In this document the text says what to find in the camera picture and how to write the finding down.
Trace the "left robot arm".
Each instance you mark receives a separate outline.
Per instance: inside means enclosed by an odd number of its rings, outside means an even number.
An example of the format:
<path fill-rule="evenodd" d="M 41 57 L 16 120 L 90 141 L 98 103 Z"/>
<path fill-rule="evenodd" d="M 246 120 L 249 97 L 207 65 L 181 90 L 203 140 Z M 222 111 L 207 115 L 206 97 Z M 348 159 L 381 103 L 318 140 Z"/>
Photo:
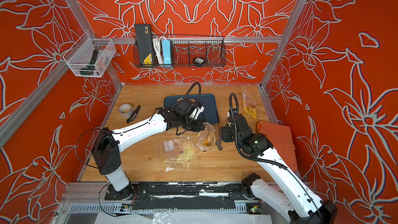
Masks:
<path fill-rule="evenodd" d="M 173 128 L 183 128 L 182 132 L 176 133 L 177 135 L 187 131 L 203 131 L 205 127 L 199 115 L 204 111 L 204 106 L 199 102 L 200 96 L 201 84 L 195 82 L 180 101 L 167 107 L 156 108 L 151 117 L 126 128 L 99 130 L 91 150 L 92 157 L 99 173 L 110 182 L 117 199 L 127 199 L 133 193 L 131 181 L 122 168 L 120 154 L 150 136 Z"/>

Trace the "clear resealable bag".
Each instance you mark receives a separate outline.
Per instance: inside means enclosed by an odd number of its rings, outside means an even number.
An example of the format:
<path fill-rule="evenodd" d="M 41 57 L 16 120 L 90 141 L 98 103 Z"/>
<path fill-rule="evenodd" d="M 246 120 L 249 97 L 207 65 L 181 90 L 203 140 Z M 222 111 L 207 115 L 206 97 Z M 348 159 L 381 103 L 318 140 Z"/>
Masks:
<path fill-rule="evenodd" d="M 196 146 L 200 151 L 209 151 L 216 144 L 216 133 L 214 127 L 208 123 L 203 123 L 204 130 L 199 132 L 196 138 Z"/>
<path fill-rule="evenodd" d="M 247 89 L 242 88 L 243 110 L 255 121 L 258 120 L 257 103 Z"/>

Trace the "black metal tongs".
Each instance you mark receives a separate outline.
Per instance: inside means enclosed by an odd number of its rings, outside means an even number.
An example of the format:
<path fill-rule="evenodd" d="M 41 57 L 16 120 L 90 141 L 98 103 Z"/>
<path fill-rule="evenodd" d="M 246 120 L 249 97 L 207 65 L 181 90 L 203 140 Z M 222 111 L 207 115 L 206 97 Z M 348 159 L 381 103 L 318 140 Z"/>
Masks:
<path fill-rule="evenodd" d="M 217 129 L 216 129 L 216 145 L 218 147 L 218 150 L 222 150 L 221 146 L 221 129 L 220 129 L 220 123 L 217 123 Z"/>

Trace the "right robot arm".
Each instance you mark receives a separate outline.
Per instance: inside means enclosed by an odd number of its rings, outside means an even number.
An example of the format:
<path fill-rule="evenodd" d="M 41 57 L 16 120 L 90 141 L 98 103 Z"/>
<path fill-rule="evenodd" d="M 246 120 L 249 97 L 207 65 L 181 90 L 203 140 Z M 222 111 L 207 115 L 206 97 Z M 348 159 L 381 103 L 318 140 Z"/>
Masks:
<path fill-rule="evenodd" d="M 330 200 L 322 200 L 287 166 L 272 142 L 262 133 L 253 133 L 246 118 L 239 113 L 235 93 L 229 95 L 226 126 L 221 139 L 233 142 L 238 153 L 255 161 L 279 186 L 275 190 L 258 174 L 251 173 L 242 180 L 244 193 L 264 201 L 291 224 L 332 224 L 338 209 Z"/>

